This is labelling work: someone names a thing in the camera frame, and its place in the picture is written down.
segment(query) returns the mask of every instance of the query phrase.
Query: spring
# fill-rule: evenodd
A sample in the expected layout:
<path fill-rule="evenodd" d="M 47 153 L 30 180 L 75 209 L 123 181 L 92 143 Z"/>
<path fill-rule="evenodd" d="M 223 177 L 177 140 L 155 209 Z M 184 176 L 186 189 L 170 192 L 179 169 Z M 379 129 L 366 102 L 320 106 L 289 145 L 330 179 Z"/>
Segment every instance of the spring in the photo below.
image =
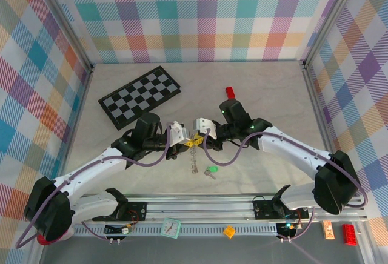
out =
<path fill-rule="evenodd" d="M 193 145 L 190 148 L 190 154 L 192 155 L 192 173 L 198 173 L 198 167 L 196 166 L 196 145 Z"/>

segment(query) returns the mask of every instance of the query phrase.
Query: plaid backdrop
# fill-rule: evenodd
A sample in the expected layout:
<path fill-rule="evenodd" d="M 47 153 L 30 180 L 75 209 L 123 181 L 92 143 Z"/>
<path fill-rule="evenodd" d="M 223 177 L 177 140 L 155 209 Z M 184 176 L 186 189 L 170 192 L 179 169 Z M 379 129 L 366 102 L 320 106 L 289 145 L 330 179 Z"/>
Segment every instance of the plaid backdrop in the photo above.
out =
<path fill-rule="evenodd" d="M 388 0 L 348 0 L 313 62 L 337 149 L 350 155 L 388 260 Z"/>
<path fill-rule="evenodd" d="M 91 60 L 118 63 L 300 59 L 334 0 L 59 1 Z"/>
<path fill-rule="evenodd" d="M 0 0 L 0 263 L 27 226 L 35 181 L 53 178 L 66 151 L 87 72 L 43 0 Z"/>

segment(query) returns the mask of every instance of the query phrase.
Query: black and white checkered board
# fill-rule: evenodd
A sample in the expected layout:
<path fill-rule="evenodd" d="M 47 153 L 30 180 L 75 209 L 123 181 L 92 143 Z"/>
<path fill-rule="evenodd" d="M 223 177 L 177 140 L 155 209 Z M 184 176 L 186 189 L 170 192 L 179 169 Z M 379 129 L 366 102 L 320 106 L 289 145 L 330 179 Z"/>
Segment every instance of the black and white checkered board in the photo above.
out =
<path fill-rule="evenodd" d="M 181 86 L 159 66 L 98 102 L 120 130 L 180 92 Z"/>

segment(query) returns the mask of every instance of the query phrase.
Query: clock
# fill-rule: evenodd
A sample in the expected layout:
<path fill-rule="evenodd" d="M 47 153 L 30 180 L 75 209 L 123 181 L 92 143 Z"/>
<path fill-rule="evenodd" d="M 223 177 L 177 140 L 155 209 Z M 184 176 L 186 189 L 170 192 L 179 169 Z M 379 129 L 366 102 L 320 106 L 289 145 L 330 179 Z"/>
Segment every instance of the clock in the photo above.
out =
<path fill-rule="evenodd" d="M 178 238 L 181 231 L 181 222 L 179 220 L 173 220 L 165 218 L 162 225 L 161 235 L 169 238 Z"/>

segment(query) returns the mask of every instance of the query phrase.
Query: mounting plate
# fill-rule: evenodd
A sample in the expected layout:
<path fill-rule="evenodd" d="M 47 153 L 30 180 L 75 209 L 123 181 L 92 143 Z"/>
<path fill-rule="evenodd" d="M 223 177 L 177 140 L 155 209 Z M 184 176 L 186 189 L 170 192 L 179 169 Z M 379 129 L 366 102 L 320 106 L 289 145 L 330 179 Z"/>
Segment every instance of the mounting plate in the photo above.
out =
<path fill-rule="evenodd" d="M 273 209 L 273 201 L 272 200 L 254 200 L 253 201 L 253 210 L 255 212 L 256 220 L 273 220 L 273 219 L 284 219 L 281 217 L 274 209 Z M 284 207 L 286 212 L 286 219 L 295 220 L 298 219 L 298 213 L 296 211 L 287 210 Z M 298 208 L 301 213 L 302 219 L 309 218 L 309 212 L 304 211 L 302 208 Z"/>

